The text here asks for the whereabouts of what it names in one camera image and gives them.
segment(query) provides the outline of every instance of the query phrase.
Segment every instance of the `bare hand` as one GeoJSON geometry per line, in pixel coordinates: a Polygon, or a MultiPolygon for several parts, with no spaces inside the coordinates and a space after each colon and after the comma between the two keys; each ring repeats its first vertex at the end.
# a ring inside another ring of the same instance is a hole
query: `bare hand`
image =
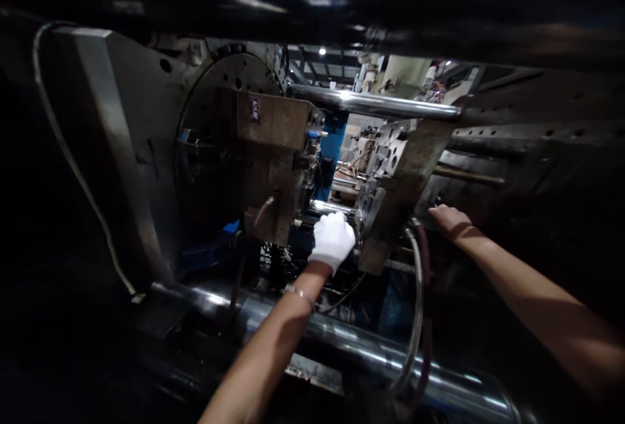
{"type": "Polygon", "coordinates": [[[430,208],[428,211],[438,222],[443,235],[454,243],[473,226],[473,222],[467,215],[456,208],[440,205],[437,208],[430,208]]]}

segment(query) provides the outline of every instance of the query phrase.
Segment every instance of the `white cable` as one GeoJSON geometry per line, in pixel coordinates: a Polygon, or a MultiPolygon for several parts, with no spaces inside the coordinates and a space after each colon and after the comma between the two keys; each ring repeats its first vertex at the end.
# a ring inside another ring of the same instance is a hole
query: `white cable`
{"type": "Polygon", "coordinates": [[[106,243],[109,246],[109,251],[111,252],[111,258],[113,259],[113,265],[115,266],[115,271],[117,271],[117,275],[119,276],[119,278],[122,280],[122,282],[128,289],[128,292],[130,293],[130,295],[134,296],[137,293],[137,291],[135,290],[133,285],[130,283],[130,281],[128,281],[128,278],[126,277],[126,275],[124,275],[124,272],[122,271],[122,268],[119,264],[119,259],[117,258],[117,252],[115,251],[115,247],[113,245],[113,237],[111,236],[111,230],[108,224],[106,223],[106,219],[104,218],[104,215],[100,211],[100,208],[96,204],[96,200],[94,199],[93,194],[91,193],[91,190],[89,189],[89,185],[85,181],[85,178],[83,177],[80,169],[78,168],[78,164],[76,163],[76,160],[74,159],[74,156],[72,155],[72,152],[70,151],[70,148],[68,147],[67,142],[65,141],[65,138],[63,137],[63,133],[61,132],[61,127],[59,126],[59,122],[57,121],[56,115],[54,114],[54,110],[52,110],[52,105],[50,104],[48,93],[46,92],[46,88],[44,86],[44,82],[41,76],[41,65],[39,63],[39,47],[41,43],[41,38],[51,28],[59,26],[59,25],[71,25],[71,24],[67,22],[53,21],[39,28],[39,30],[37,31],[37,34],[35,35],[35,40],[33,41],[33,68],[35,70],[35,83],[37,84],[37,89],[39,90],[41,102],[44,106],[44,109],[46,110],[46,116],[48,117],[48,120],[50,121],[50,126],[52,127],[52,131],[54,132],[54,136],[57,138],[57,142],[59,143],[59,146],[61,147],[63,156],[65,157],[65,160],[67,161],[70,168],[72,169],[72,172],[74,172],[74,176],[76,177],[76,180],[78,180],[78,182],[80,183],[80,186],[83,188],[83,191],[85,192],[85,196],[87,196],[87,200],[89,200],[89,203],[91,204],[91,207],[93,208],[93,211],[96,213],[96,216],[98,216],[98,220],[100,221],[100,225],[102,226],[102,230],[104,231],[104,234],[106,236],[106,243]]]}

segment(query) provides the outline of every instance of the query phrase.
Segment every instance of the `bolt hole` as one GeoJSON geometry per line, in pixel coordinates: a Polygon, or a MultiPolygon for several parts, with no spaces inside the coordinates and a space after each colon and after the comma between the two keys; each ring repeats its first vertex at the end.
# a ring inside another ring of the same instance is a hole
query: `bolt hole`
{"type": "Polygon", "coordinates": [[[161,59],[159,64],[161,65],[161,69],[164,70],[166,73],[169,74],[171,72],[171,63],[167,59],[161,59]]]}

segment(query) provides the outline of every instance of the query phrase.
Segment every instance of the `wrist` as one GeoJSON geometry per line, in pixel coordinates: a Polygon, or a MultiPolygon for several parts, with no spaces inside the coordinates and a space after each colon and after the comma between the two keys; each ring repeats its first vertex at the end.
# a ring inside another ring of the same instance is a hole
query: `wrist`
{"type": "Polygon", "coordinates": [[[312,264],[327,266],[331,270],[331,275],[334,275],[337,272],[341,262],[342,261],[336,256],[317,250],[316,248],[313,248],[310,256],[308,256],[309,266],[312,264]]]}
{"type": "Polygon", "coordinates": [[[495,242],[484,235],[480,229],[471,225],[466,227],[458,237],[456,237],[454,244],[465,253],[471,255],[472,252],[482,251],[489,245],[494,245],[495,242]]]}
{"type": "Polygon", "coordinates": [[[462,227],[462,230],[458,231],[452,242],[454,242],[454,245],[457,247],[464,248],[470,244],[481,243],[484,239],[487,238],[480,229],[474,225],[467,225],[462,227]]]}

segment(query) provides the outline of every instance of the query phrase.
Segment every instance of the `gloved hand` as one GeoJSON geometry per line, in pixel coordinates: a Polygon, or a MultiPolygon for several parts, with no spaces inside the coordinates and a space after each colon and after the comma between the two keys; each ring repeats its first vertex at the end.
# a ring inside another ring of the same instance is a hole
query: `gloved hand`
{"type": "Polygon", "coordinates": [[[334,212],[321,216],[321,220],[314,225],[314,248],[308,261],[330,265],[334,275],[355,243],[354,229],[347,223],[345,214],[334,212]]]}

